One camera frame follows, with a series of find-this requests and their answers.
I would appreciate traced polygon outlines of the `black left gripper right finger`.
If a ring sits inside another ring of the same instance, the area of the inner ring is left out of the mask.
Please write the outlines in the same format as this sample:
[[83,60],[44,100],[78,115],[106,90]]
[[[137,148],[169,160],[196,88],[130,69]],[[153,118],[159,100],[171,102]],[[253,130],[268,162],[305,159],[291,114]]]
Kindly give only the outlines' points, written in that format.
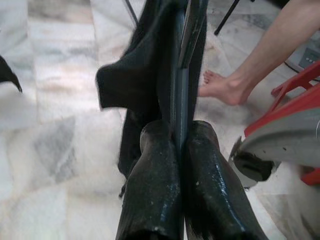
[[266,240],[213,127],[192,123],[185,143],[185,224],[190,240]]

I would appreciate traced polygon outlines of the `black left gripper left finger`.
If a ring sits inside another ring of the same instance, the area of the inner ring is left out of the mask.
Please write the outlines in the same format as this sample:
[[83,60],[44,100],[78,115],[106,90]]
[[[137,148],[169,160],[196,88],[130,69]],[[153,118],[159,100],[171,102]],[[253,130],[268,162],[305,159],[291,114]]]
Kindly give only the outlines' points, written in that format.
[[129,174],[117,240],[182,239],[179,164],[170,125],[148,123],[140,134],[141,156]]

